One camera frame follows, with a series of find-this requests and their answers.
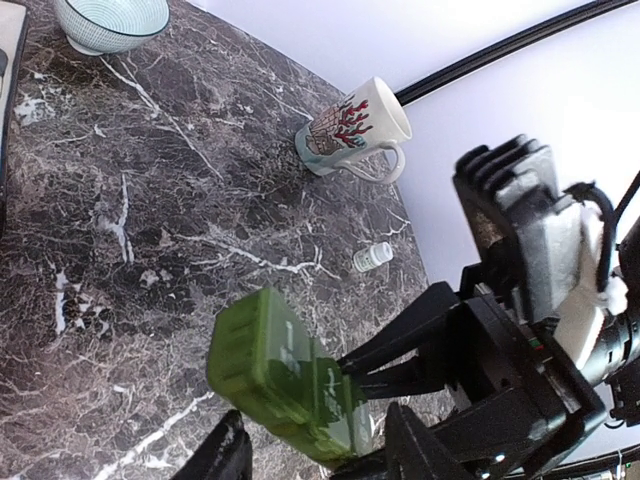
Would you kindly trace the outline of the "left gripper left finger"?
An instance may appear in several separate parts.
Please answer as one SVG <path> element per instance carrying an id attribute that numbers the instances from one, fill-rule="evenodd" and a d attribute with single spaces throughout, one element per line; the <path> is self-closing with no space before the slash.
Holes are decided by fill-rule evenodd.
<path id="1" fill-rule="evenodd" d="M 249 480 L 253 448 L 241 413 L 229 410 L 172 480 Z"/>

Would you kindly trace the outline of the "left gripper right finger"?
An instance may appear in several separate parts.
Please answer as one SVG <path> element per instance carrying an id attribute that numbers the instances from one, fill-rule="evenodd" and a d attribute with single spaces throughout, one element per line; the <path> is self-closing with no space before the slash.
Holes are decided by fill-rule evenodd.
<path id="1" fill-rule="evenodd" d="M 476 479 L 463 463 L 479 457 L 460 429 L 427 427 L 408 406 L 392 402 L 385 420 L 388 479 Z"/>

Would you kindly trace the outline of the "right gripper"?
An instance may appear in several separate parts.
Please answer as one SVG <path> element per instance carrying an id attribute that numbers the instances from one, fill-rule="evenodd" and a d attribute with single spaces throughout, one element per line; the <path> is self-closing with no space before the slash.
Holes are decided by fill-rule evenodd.
<path id="1" fill-rule="evenodd" d="M 430 285 L 338 364 L 357 375 L 368 400 L 448 390 L 458 412 L 432 430 L 479 479 L 544 475 L 605 419 L 603 402 L 548 333 L 521 329 L 492 295 L 463 297 L 446 282 Z"/>

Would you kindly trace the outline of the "white pill bottle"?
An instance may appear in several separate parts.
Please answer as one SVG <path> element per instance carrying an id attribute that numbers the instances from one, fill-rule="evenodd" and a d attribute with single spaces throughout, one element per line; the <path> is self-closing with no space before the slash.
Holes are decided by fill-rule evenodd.
<path id="1" fill-rule="evenodd" d="M 380 242 L 356 252 L 353 255 L 353 265 L 357 271 L 364 273 L 390 262 L 393 258 L 391 245 L 388 242 Z"/>

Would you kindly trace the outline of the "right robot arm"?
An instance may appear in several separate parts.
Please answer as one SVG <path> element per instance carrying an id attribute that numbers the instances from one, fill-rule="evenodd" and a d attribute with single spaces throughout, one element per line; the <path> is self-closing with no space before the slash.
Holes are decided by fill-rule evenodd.
<path id="1" fill-rule="evenodd" d="M 391 404 L 338 479 L 551 479 L 614 418 L 639 421 L 639 241 L 592 183 L 458 172 L 481 255 L 342 358 Z"/>

